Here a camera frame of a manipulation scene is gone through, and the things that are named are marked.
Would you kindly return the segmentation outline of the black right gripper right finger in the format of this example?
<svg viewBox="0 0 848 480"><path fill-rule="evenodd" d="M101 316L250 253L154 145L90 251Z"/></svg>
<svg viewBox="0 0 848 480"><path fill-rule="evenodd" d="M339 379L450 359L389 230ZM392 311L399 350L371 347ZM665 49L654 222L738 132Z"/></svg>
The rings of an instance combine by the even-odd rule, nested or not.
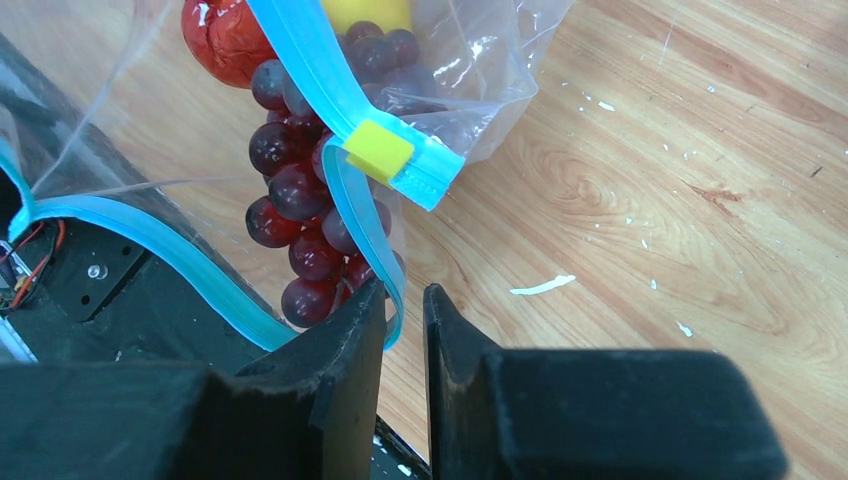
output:
<svg viewBox="0 0 848 480"><path fill-rule="evenodd" d="M436 479L782 479L750 383L713 351L510 349L423 294Z"/></svg>

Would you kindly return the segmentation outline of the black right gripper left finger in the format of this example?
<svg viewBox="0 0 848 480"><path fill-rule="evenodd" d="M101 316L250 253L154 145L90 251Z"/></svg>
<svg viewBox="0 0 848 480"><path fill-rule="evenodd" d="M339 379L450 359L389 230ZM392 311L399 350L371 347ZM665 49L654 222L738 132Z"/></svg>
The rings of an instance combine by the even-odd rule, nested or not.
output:
<svg viewBox="0 0 848 480"><path fill-rule="evenodd" d="M6 364L5 479L366 479L385 288L227 374L201 364Z"/></svg>

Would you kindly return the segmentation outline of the purple grape bunch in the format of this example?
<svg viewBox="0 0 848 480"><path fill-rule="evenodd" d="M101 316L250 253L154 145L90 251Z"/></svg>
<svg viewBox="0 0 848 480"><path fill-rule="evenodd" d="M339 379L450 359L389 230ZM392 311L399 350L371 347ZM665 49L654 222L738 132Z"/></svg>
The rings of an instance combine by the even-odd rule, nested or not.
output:
<svg viewBox="0 0 848 480"><path fill-rule="evenodd" d="M431 73L420 62L420 44L408 29L386 30L353 23L337 41L372 104L391 113L429 113L415 107L434 91ZM245 213L249 236L267 248L284 248L295 276L281 294L285 319L311 328L344 304L375 275L331 198L323 148L332 133L307 110L294 112L299 92L280 60L262 62L251 79L254 99L268 111L248 144L251 165L268 188Z"/></svg>

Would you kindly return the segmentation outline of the clear zip top bag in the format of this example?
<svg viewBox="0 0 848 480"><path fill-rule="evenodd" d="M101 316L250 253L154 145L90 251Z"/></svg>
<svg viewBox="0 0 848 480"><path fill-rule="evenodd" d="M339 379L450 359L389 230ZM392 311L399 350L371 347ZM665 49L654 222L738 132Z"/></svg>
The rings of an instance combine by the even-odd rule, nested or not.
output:
<svg viewBox="0 0 848 480"><path fill-rule="evenodd" d="M181 31L184 1L5 1L1 168L22 206L11 238L68 213L164 256L246 340L273 350L301 329L283 316L295 276L284 248L248 234L268 192L248 144L268 111L209 74ZM538 92L568 1L410 1L434 91L397 114L375 107L320 1L245 1L298 100L332 133L331 198L388 297L385 343L404 323L400 207L434 209L489 158Z"/></svg>

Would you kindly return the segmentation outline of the red orange wax apple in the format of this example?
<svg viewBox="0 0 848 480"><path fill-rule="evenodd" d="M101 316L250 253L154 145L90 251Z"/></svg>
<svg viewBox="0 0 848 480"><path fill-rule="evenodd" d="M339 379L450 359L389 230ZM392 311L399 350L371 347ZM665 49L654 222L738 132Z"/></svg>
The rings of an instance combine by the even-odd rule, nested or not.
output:
<svg viewBox="0 0 848 480"><path fill-rule="evenodd" d="M257 67L276 57L243 0L185 0L181 31L198 63L231 87L249 88Z"/></svg>

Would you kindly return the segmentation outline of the yellow lemon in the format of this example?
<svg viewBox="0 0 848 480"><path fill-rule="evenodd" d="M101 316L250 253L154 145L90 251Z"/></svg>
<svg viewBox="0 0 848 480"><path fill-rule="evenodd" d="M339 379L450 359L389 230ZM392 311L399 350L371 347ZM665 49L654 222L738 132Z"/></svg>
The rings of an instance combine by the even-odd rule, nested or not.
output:
<svg viewBox="0 0 848 480"><path fill-rule="evenodd" d="M412 3L408 0L321 0L336 33L345 33L358 21L370 21L383 31L413 29Z"/></svg>

